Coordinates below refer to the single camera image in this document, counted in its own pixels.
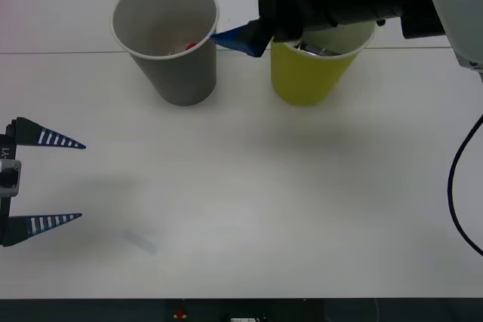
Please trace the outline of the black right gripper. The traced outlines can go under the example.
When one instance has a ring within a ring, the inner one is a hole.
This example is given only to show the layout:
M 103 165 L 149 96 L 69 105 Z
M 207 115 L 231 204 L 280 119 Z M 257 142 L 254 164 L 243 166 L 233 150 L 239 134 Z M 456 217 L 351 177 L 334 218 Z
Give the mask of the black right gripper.
M 259 0 L 258 9 L 261 20 L 212 33 L 210 38 L 223 48 L 261 57 L 271 39 L 296 41 L 305 31 L 336 26 L 325 0 Z

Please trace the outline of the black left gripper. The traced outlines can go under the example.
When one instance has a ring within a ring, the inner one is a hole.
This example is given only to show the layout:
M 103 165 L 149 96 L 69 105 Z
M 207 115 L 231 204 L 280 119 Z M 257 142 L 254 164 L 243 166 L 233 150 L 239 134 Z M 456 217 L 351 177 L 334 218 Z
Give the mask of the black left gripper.
M 17 195 L 17 146 L 85 149 L 71 137 L 41 126 L 27 118 L 15 118 L 1 135 L 1 245 L 11 247 L 29 238 L 65 225 L 81 213 L 8 216 L 11 198 Z

